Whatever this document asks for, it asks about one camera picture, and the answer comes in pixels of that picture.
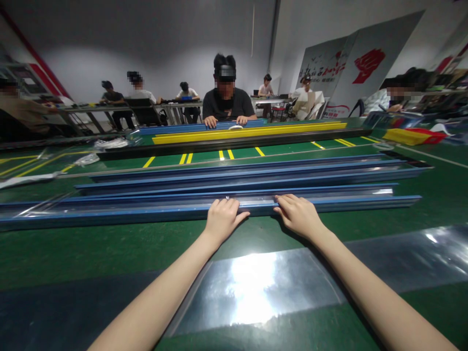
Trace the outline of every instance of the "wall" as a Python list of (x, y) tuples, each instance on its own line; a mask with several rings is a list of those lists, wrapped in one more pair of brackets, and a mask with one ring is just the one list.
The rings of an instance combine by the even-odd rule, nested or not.
[(465, 0), (281, 0), (272, 63), (273, 88), (295, 88), (304, 51), (373, 24), (425, 10), (423, 17), (388, 73), (427, 67), (468, 13)]
[(2, 2), (76, 102), (97, 101), (101, 80), (128, 94), (129, 70), (155, 96), (174, 98), (187, 81), (203, 97), (214, 88), (218, 52), (234, 55), (236, 85), (248, 92), (268, 67), (274, 0)]

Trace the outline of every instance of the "blue metal rail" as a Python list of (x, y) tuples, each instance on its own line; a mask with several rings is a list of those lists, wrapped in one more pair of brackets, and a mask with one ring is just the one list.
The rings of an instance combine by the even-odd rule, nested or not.
[(143, 171), (131, 173), (116, 173), (110, 175), (95, 175), (90, 178), (95, 183), (111, 182), (111, 181), (126, 181), (126, 180), (143, 180), (143, 179), (159, 179), (173, 176), (204, 176), (211, 173), (232, 173), (232, 172), (246, 172), (246, 171), (266, 171), (271, 169), (281, 170), (290, 167), (307, 167), (307, 166), (321, 166), (333, 165), (341, 163), (359, 163), (366, 161), (380, 160), (384, 155), (359, 155), (359, 156), (346, 156), (346, 157), (329, 157), (329, 158), (312, 158), (294, 161), (279, 161), (279, 162), (265, 162), (265, 163), (251, 163), (244, 165), (227, 165), (218, 167), (199, 167), (187, 168), (182, 167), (175, 170), (165, 171)]

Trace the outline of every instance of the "white t-shirt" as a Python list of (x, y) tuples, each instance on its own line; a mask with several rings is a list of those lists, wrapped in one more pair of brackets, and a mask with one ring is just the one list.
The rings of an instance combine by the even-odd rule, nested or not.
[(133, 90), (130, 93), (130, 98), (148, 98), (149, 100), (153, 102), (154, 105), (157, 104), (157, 100), (155, 99), (154, 95), (148, 90), (144, 90), (144, 89)]
[(196, 98), (198, 96), (198, 94), (196, 93), (195, 90), (193, 90), (192, 88), (189, 88), (189, 91), (187, 92), (184, 92), (183, 90), (181, 90), (179, 92), (179, 94), (177, 94), (176, 98), (181, 98), (181, 97), (193, 97), (193, 98)]
[(260, 85), (260, 88), (258, 88), (259, 94), (263, 95), (268, 95), (271, 94), (273, 95), (273, 88), (271, 84), (268, 84), (268, 86), (265, 88), (265, 84)]

